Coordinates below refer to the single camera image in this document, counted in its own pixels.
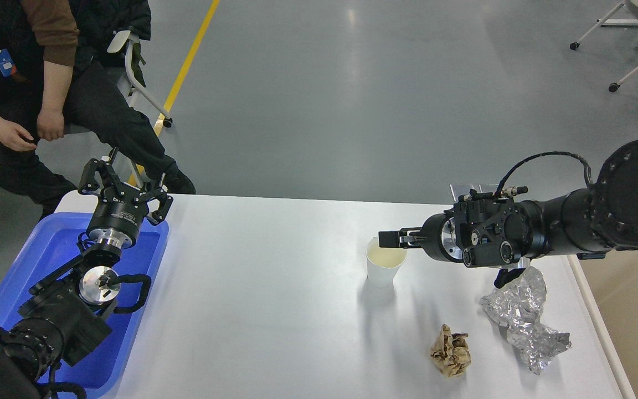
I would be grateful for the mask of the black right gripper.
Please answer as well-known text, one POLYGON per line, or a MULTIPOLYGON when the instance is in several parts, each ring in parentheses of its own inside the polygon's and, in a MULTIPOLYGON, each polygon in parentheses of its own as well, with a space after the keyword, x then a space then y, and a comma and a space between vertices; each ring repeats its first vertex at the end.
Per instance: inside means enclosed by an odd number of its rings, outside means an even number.
POLYGON ((422 248, 433 260, 462 262, 462 250, 456 243, 452 219, 445 214, 429 217, 421 228, 380 231, 381 248, 422 248))

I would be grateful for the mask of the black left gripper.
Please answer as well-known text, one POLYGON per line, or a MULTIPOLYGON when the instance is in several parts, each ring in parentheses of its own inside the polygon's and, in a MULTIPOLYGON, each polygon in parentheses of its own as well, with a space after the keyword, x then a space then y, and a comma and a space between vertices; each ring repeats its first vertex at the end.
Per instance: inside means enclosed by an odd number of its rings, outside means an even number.
POLYGON ((78 184, 81 195, 98 196, 98 203, 86 233, 101 242, 112 238, 119 248, 133 247, 140 235, 145 219, 153 226, 164 222, 174 198, 164 189, 166 174, 157 180, 145 182, 140 189, 124 186, 113 167, 119 148, 114 147, 101 159, 90 159, 83 168, 78 184), (157 209, 150 210, 150 202, 157 209))

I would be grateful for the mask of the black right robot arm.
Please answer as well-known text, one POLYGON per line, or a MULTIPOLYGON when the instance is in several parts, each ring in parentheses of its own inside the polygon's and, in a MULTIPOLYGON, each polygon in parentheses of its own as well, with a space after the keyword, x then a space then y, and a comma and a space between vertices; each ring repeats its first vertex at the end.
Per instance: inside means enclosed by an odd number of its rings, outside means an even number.
POLYGON ((497 288, 519 277, 525 261, 575 254, 602 259, 611 250, 638 250, 638 140, 613 152, 596 181, 583 165, 586 187, 548 201, 516 201, 525 186, 471 189, 451 209, 421 227, 379 232, 382 248, 420 248, 438 261, 498 268, 497 288))

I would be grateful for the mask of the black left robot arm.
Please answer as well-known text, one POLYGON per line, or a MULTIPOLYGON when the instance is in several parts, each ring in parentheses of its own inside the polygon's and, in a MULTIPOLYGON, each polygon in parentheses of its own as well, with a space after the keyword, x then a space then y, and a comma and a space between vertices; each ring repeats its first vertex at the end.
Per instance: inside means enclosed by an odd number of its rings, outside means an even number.
POLYGON ((0 398, 57 398, 68 392, 86 398, 80 384, 56 381, 63 363, 78 364, 112 333, 107 319, 139 311, 152 288, 146 273, 119 274, 122 252, 137 243, 144 221, 165 221, 173 197, 164 179, 135 187, 119 179, 117 147, 87 162, 78 184, 97 197, 79 254, 29 289, 18 309, 21 320, 0 328, 0 398))

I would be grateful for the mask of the person left hand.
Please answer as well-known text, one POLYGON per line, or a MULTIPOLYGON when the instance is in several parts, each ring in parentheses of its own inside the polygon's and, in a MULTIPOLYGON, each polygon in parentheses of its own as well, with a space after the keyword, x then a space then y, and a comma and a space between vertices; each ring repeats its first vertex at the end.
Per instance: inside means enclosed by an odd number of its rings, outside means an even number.
POLYGON ((63 111, 43 107, 37 118, 37 134, 40 139, 49 142, 64 138, 63 111))

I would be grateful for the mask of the person right hand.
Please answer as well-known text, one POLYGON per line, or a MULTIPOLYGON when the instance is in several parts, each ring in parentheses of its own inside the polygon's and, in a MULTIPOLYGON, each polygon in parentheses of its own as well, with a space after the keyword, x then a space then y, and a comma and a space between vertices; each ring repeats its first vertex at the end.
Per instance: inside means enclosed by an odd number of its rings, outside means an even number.
POLYGON ((0 119, 0 143, 16 152, 35 151, 37 145, 29 132, 20 124, 0 119))

